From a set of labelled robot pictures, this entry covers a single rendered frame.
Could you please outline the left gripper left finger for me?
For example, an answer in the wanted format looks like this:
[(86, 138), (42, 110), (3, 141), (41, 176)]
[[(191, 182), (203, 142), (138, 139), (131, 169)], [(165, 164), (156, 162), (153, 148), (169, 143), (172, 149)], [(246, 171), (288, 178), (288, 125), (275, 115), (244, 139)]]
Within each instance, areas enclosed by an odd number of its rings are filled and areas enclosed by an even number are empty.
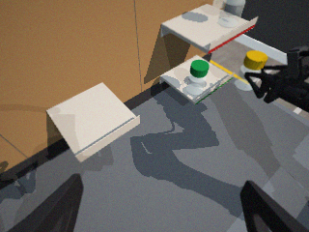
[(73, 232), (83, 189), (80, 174), (73, 174), (7, 232)]

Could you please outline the clear bottle with red cap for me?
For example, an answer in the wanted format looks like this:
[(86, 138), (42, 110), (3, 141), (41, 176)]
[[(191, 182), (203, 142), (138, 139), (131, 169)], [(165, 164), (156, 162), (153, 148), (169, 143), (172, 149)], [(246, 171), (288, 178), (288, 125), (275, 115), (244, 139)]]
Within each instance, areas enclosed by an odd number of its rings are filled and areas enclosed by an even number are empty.
[(238, 26), (245, 0), (223, 0), (218, 24), (224, 28)]

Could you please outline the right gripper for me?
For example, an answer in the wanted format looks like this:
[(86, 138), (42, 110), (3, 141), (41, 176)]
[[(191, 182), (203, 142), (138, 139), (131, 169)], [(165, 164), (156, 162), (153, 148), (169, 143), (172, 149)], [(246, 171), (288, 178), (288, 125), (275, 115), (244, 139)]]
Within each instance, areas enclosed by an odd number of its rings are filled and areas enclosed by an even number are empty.
[[(280, 72), (271, 74), (266, 73), (264, 70), (279, 70)], [(267, 93), (264, 98), (266, 103), (280, 98), (298, 107), (299, 103), (303, 100), (300, 95), (306, 96), (309, 93), (309, 83), (304, 81), (309, 78), (309, 56), (303, 56), (298, 59), (298, 71), (299, 74), (288, 75), (287, 65), (264, 66), (261, 72), (246, 72), (244, 77), (251, 85), (258, 99)], [(250, 76), (262, 80), (260, 88)]]

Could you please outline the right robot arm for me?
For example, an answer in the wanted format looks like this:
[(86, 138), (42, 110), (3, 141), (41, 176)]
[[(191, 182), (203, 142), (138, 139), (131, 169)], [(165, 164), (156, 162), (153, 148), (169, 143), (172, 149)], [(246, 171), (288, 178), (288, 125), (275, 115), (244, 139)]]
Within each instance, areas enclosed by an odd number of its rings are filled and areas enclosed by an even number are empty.
[[(298, 59), (303, 57), (301, 56), (302, 51), (309, 51), (308, 46), (297, 46), (289, 50), (287, 53), (287, 71), (288, 74), (299, 74), (298, 71)], [(300, 95), (303, 98), (302, 102), (298, 105), (299, 108), (309, 113), (309, 93), (304, 96)]]

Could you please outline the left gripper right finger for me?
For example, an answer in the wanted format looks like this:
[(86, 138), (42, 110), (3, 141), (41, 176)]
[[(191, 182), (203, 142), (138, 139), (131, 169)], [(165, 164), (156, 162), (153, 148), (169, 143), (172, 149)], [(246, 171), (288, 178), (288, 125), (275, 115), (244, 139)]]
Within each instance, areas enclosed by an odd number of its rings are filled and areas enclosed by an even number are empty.
[(253, 181), (245, 182), (240, 201), (247, 232), (309, 232)]

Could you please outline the clear glass bottle with yellow cap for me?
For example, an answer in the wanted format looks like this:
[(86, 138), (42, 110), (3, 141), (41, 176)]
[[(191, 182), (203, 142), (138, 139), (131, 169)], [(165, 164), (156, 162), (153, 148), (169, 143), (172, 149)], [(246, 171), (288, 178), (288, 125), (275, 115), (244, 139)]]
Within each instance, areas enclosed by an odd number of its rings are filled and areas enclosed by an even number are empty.
[(267, 55), (261, 51), (251, 50), (246, 53), (243, 65), (239, 69), (235, 86), (241, 91), (252, 90), (251, 85), (245, 79), (245, 73), (260, 73), (267, 61)]

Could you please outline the clear bottle with green cap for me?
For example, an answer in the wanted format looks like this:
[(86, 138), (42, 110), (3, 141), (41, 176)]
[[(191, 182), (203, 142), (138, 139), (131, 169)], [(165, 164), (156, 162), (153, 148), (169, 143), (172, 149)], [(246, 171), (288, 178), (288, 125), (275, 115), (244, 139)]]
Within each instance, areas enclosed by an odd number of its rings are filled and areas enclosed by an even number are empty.
[(209, 71), (209, 63), (204, 60), (194, 60), (190, 66), (186, 91), (193, 96), (202, 94)]

